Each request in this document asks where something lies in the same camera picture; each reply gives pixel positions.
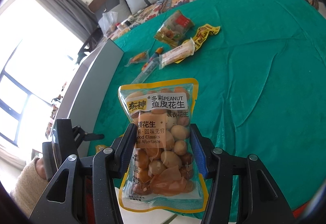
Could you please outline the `left hand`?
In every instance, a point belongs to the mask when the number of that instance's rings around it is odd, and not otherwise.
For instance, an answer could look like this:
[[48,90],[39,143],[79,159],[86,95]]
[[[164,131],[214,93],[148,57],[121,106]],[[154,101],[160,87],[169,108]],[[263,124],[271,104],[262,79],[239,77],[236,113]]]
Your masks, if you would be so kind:
[[35,162],[35,169],[37,174],[44,180],[46,180],[46,173],[44,167],[44,160],[43,158],[38,158]]

